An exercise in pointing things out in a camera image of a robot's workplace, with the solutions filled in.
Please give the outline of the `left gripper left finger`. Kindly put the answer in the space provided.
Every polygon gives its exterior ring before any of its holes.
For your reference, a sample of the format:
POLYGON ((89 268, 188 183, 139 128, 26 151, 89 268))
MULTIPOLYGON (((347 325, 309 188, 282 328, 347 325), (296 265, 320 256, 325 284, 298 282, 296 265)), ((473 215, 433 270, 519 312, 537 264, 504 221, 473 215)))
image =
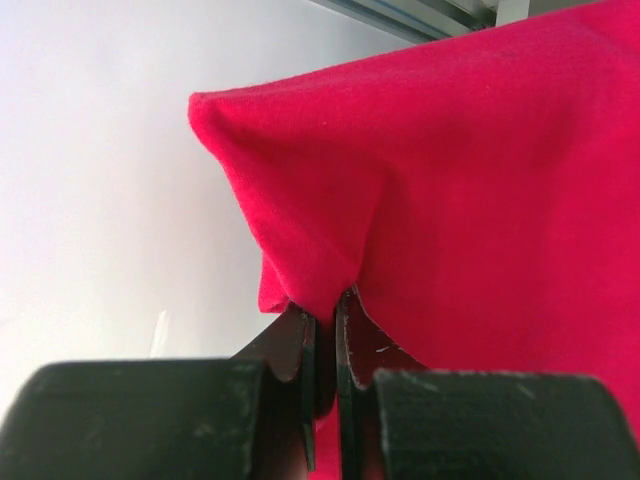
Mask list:
POLYGON ((68 362, 1 427, 5 479, 304 479, 316 322, 291 306, 227 359, 68 362))

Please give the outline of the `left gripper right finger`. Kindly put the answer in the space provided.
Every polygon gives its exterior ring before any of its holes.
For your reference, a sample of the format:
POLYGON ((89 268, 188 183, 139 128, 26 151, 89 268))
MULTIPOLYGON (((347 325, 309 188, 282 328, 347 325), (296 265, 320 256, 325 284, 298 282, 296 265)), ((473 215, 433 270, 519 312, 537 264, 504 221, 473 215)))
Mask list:
POLYGON ((335 311, 345 479, 635 479, 639 449, 584 375, 431 370, 366 314, 335 311))

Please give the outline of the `red t shirt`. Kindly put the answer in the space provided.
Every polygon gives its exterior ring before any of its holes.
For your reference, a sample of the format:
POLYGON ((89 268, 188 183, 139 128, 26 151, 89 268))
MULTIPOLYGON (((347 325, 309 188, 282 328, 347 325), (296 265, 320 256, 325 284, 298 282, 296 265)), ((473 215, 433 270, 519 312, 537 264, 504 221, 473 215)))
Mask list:
POLYGON ((355 289, 437 370, 586 374, 639 425, 639 5, 598 1, 194 93, 258 304, 355 289))

